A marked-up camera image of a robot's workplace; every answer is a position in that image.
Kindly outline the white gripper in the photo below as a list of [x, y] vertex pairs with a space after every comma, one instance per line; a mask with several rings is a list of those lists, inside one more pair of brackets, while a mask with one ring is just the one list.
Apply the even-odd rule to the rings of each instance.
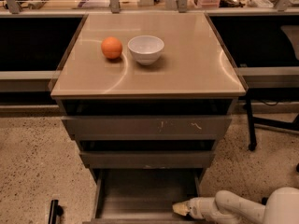
[[198, 197], [172, 205], [173, 211], [181, 216], [188, 214], [194, 219], [214, 220], [217, 211], [214, 198]]

